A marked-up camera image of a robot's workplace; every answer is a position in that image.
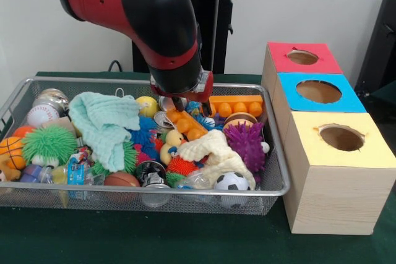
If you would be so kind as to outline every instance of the washcloth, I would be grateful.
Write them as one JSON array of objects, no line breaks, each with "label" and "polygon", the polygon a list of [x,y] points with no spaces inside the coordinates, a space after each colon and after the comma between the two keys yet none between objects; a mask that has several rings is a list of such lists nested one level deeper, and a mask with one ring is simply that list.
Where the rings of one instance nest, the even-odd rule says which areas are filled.
[{"label": "washcloth", "polygon": [[228,146],[225,135],[219,130],[211,130],[204,136],[181,145],[178,153],[182,159],[195,162],[209,156],[201,173],[212,186],[223,173],[234,171],[247,179],[251,189],[256,187],[252,173],[246,168],[238,153]]},{"label": "washcloth", "polygon": [[69,116],[84,142],[110,172],[124,169],[123,143],[131,139],[125,129],[139,130],[139,105],[132,96],[85,92],[69,105]]}]

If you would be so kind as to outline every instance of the red paper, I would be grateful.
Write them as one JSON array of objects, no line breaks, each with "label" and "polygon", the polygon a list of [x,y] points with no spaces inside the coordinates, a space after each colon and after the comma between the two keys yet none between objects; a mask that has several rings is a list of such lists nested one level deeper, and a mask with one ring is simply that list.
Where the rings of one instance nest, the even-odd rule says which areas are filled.
[{"label": "red paper", "polygon": [[[325,43],[268,43],[277,72],[304,74],[342,74],[342,70]],[[319,59],[311,65],[298,64],[287,56],[293,50],[307,51]]]}]

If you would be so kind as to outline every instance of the baseball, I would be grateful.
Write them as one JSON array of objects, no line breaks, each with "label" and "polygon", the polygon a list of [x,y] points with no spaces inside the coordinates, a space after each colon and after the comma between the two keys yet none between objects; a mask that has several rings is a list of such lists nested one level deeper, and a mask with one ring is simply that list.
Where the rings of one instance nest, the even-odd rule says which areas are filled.
[{"label": "baseball", "polygon": [[34,127],[39,127],[42,124],[55,119],[59,119],[58,111],[47,104],[36,105],[27,114],[28,124]]}]

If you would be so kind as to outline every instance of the soccer ball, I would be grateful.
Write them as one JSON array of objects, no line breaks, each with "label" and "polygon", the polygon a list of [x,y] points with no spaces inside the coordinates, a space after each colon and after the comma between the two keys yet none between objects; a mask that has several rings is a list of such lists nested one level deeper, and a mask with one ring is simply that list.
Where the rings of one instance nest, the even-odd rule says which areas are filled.
[{"label": "soccer ball", "polygon": [[[250,190],[249,182],[238,172],[227,172],[217,178],[216,190]],[[221,206],[225,208],[241,208],[248,202],[249,197],[222,196]]]}]

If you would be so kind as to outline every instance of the yellow rubber duck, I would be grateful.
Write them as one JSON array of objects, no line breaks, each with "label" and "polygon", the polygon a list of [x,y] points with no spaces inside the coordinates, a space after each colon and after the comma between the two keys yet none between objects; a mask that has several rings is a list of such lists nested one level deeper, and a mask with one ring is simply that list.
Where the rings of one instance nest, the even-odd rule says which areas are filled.
[{"label": "yellow rubber duck", "polygon": [[184,142],[186,141],[184,140],[182,133],[178,132],[177,130],[169,131],[166,135],[165,143],[160,150],[161,162],[165,165],[168,165],[172,158],[176,155],[178,147],[180,147]]}]

